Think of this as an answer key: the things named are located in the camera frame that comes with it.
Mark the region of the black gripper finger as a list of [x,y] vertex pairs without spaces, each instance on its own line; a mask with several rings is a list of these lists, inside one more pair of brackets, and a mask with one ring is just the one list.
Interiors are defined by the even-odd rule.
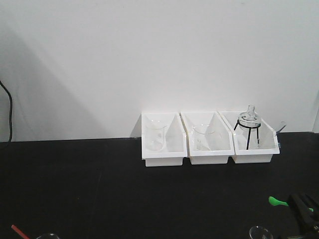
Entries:
[[291,194],[288,204],[294,209],[294,216],[302,234],[315,233],[315,212],[312,212],[299,198],[300,194]]
[[306,193],[301,193],[300,198],[312,212],[319,211],[319,203],[316,199]]

